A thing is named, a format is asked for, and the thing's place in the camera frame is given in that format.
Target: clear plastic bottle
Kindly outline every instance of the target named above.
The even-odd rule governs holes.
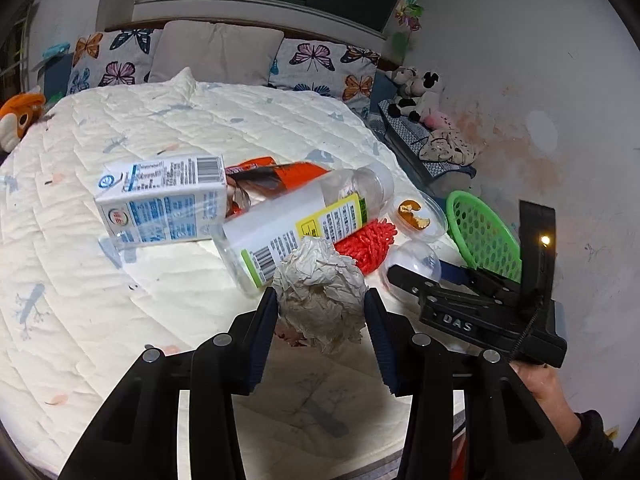
[[[303,236],[343,240],[378,218],[393,194],[393,176],[381,162],[334,170],[230,218],[212,237],[238,287],[254,296]]]

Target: clear plastic bowl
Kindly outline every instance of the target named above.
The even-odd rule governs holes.
[[[417,229],[400,216],[398,208],[401,203],[406,200],[413,200],[420,205],[420,210],[414,212],[414,217],[423,219],[428,218],[430,220],[430,224],[427,227],[424,229]],[[438,206],[433,198],[424,193],[414,196],[405,196],[403,194],[397,195],[391,205],[389,216],[391,216],[391,219],[393,223],[396,224],[398,230],[403,232],[409,238],[412,238],[413,240],[420,240],[421,242],[428,244],[436,242],[442,238],[449,228],[447,216],[444,214],[444,211],[440,206]]]
[[[412,270],[416,274],[420,274],[434,282],[439,282],[442,277],[440,260],[433,249],[426,243],[418,240],[407,240],[401,246],[391,246],[385,261],[380,266],[380,273],[382,274],[382,282],[387,290],[402,303],[418,305],[418,298],[389,282],[386,272],[389,267],[394,265]]]

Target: blue logo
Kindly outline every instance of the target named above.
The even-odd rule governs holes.
[[[108,187],[113,186],[115,181],[116,181],[116,178],[113,175],[105,175],[100,179],[100,182],[98,182],[98,187],[102,189],[107,189]]]

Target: white quilted mattress cover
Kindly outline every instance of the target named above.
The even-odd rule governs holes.
[[[396,193],[415,193],[362,121],[314,92],[198,83],[185,69],[167,83],[62,99],[0,168],[0,418],[26,459],[52,476],[145,345],[167,354],[196,348],[257,306],[211,241],[103,250],[90,190],[104,165],[163,150],[221,153],[227,165],[264,155],[331,168],[377,159]],[[462,263],[450,238],[436,252]],[[389,310],[417,319],[377,273],[367,283]],[[410,398],[389,394],[363,332],[361,345],[332,356],[274,338],[262,383],[234,398],[249,479],[330,479],[401,449]],[[184,479],[188,396],[180,404]]]

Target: window sill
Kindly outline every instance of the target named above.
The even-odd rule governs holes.
[[[207,19],[233,20],[254,25],[276,25],[334,38],[341,43],[382,50],[382,34],[371,28],[280,0],[136,0],[132,21]]]

